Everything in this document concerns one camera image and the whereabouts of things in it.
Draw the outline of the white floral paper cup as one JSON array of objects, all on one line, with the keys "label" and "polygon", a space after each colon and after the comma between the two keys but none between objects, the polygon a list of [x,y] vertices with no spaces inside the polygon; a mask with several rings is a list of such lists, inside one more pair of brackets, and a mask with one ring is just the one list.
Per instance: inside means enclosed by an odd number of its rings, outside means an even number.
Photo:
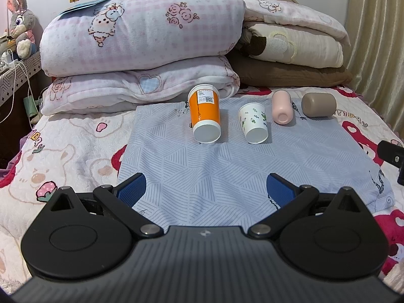
[{"label": "white floral paper cup", "polygon": [[265,107],[260,103],[247,103],[238,111],[244,137],[249,144],[261,144],[268,138]]}]

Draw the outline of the pink plastic cup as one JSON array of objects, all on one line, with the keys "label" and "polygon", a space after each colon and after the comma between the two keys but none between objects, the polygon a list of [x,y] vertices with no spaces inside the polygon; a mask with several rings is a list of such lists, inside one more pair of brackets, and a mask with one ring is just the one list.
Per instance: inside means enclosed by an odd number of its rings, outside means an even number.
[{"label": "pink plastic cup", "polygon": [[289,124],[294,116],[292,101],[289,93],[278,90],[272,96],[272,119],[280,125]]}]

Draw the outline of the taupe plastic cup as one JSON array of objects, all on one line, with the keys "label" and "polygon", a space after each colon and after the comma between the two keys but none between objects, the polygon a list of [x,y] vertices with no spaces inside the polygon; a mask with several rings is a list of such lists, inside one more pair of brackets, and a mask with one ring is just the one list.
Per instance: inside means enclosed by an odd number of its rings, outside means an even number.
[{"label": "taupe plastic cup", "polygon": [[329,118],[336,112],[337,102],[332,94],[311,92],[303,96],[301,107],[307,117]]}]

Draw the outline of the orange and white cup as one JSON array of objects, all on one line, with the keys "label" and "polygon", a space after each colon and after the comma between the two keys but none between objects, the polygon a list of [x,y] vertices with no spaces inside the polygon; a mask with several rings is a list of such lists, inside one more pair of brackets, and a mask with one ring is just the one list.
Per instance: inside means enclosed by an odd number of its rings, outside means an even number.
[{"label": "orange and white cup", "polygon": [[201,144],[216,142],[221,136],[219,93],[210,84],[194,86],[188,106],[194,139]]}]

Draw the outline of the grey patterned cloth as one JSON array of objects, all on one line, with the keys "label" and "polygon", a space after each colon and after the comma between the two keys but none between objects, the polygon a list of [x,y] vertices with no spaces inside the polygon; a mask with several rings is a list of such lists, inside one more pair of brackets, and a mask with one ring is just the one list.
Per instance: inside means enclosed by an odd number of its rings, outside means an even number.
[{"label": "grey patterned cloth", "polygon": [[238,112],[250,102],[246,96],[220,102],[222,134],[210,144],[195,140],[185,102],[138,107],[118,173],[120,181],[138,172],[146,178],[134,210],[163,229],[247,229],[279,208],[266,189],[271,173],[324,193],[347,185],[372,213],[394,204],[380,166],[336,119],[297,117],[280,126],[268,118],[266,141],[249,144]]}]

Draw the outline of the cartoon bear bedsheet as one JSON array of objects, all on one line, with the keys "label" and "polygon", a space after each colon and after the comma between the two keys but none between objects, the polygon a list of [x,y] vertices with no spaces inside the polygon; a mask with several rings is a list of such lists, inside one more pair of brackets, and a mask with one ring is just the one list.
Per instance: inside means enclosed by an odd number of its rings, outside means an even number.
[{"label": "cartoon bear bedsheet", "polygon": [[[337,86],[335,88],[289,88],[292,98],[302,98],[304,94],[317,92],[334,95],[337,110],[334,114],[338,122],[355,125],[350,131],[360,130],[359,134],[378,143],[380,140],[402,145],[376,112],[372,111],[362,97],[354,91]],[[101,184],[116,184],[118,170],[126,145],[130,139],[135,111],[117,114],[56,114],[43,116],[27,137],[22,138],[20,155],[15,157],[14,168],[8,166],[7,175],[1,178],[1,288],[7,293],[15,292],[31,276],[20,253],[20,240],[23,233],[43,208],[45,194],[62,185],[71,185],[77,191],[90,191]],[[388,258],[387,271],[382,271],[384,282],[403,293],[403,187],[393,179],[398,171],[384,164],[381,169],[391,183],[395,205],[375,215],[382,215],[382,225],[391,231],[390,238],[397,233],[398,253]],[[274,205],[263,198],[257,200],[259,206],[248,216],[246,208],[252,206],[240,197],[241,203],[232,203],[224,196],[218,203],[212,198],[190,196],[188,201],[175,203],[174,214],[180,216],[180,225],[185,221],[208,221],[208,216],[218,216],[218,221],[257,221],[263,212],[274,211]]]}]

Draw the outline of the brown pillow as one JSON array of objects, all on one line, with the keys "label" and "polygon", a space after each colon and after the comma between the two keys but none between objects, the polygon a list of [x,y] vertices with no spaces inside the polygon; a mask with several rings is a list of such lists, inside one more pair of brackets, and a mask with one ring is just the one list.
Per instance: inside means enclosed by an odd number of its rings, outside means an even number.
[{"label": "brown pillow", "polygon": [[279,62],[265,62],[237,55],[227,55],[240,82],[254,87],[319,87],[349,84],[353,76],[345,68],[311,68]]}]

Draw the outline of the beige curtain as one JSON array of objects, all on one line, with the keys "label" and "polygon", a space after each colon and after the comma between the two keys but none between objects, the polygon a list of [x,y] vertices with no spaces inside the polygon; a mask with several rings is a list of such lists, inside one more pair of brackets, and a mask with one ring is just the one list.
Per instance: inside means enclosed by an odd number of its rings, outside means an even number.
[{"label": "beige curtain", "polygon": [[346,30],[352,89],[402,134],[403,0],[348,0]]}]

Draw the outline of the cream folded blanket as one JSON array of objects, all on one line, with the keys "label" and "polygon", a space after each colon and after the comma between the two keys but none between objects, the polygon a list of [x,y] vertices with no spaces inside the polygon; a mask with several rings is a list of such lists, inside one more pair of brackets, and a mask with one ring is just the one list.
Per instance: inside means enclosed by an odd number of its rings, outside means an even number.
[{"label": "cream folded blanket", "polygon": [[339,68],[342,45],[328,34],[291,25],[246,22],[240,44],[248,56],[311,68]]}]

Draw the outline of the pink checked folded quilt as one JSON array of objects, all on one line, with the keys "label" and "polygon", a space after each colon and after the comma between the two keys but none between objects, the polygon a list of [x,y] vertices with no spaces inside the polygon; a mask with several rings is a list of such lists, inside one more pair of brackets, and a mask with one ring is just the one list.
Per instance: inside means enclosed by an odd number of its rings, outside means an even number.
[{"label": "pink checked folded quilt", "polygon": [[110,0],[57,16],[40,42],[42,69],[54,78],[42,113],[131,110],[199,84],[233,96],[240,79],[226,55],[240,38],[244,10],[242,0]]}]

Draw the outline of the patterned bedside table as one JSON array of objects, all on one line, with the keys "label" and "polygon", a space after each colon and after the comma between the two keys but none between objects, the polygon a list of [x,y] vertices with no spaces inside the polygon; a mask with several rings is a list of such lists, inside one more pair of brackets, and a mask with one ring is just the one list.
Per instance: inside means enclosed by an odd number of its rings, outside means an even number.
[{"label": "patterned bedside table", "polygon": [[27,79],[31,79],[40,70],[40,52],[38,51],[28,59],[18,61],[15,68],[7,68],[5,72],[2,72],[0,78],[0,105],[12,98],[14,91],[21,88],[27,82]]}]

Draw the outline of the pink floral pillow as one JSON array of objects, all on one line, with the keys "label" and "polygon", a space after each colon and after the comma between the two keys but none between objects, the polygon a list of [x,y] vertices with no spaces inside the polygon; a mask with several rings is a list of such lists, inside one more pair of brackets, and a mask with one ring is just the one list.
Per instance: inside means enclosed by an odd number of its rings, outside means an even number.
[{"label": "pink floral pillow", "polygon": [[243,0],[243,2],[245,21],[309,28],[326,33],[342,44],[350,45],[346,29],[332,16],[287,1]]}]

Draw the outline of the blue booklet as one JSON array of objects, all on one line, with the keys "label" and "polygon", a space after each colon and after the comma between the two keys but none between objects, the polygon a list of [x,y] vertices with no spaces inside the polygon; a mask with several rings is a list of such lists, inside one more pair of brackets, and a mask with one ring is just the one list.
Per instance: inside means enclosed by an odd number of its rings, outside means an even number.
[{"label": "blue booklet", "polygon": [[60,18],[66,18],[71,16],[76,16],[78,12],[87,12],[91,8],[102,6],[104,3],[109,2],[110,0],[93,0],[90,2],[85,2],[82,4],[74,5],[66,9],[65,11],[59,14]]}]

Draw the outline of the grey rabbit plush toy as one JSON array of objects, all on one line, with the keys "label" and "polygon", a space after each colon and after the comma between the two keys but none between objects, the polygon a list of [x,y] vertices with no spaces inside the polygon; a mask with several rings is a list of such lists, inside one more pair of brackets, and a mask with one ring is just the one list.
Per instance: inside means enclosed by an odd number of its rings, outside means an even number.
[{"label": "grey rabbit plush toy", "polygon": [[33,32],[36,17],[28,9],[27,0],[8,0],[7,7],[12,13],[9,34],[16,42],[16,54],[26,60],[37,50]]}]

